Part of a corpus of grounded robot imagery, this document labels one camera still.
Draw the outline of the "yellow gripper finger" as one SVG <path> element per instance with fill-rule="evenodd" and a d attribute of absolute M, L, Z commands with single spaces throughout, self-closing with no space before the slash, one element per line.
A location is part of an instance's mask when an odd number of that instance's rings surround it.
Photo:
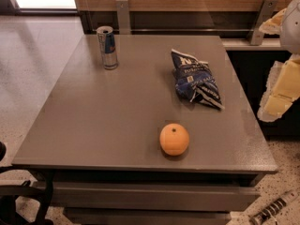
<path fill-rule="evenodd" d="M 270 19 L 268 19 L 260 25 L 259 31 L 268 35 L 280 35 L 282 31 L 285 13 L 286 8 L 276 13 L 273 17 L 271 17 Z"/>
<path fill-rule="evenodd" d="M 300 55 L 293 54 L 284 63 L 276 61 L 271 67 L 257 116 L 261 121 L 274 122 L 299 98 Z"/>

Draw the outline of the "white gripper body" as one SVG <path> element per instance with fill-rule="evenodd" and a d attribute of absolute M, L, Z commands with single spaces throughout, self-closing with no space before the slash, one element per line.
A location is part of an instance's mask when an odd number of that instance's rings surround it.
<path fill-rule="evenodd" d="M 281 24 L 280 44 L 290 53 L 300 53 L 300 0 L 292 0 L 287 6 Z"/>

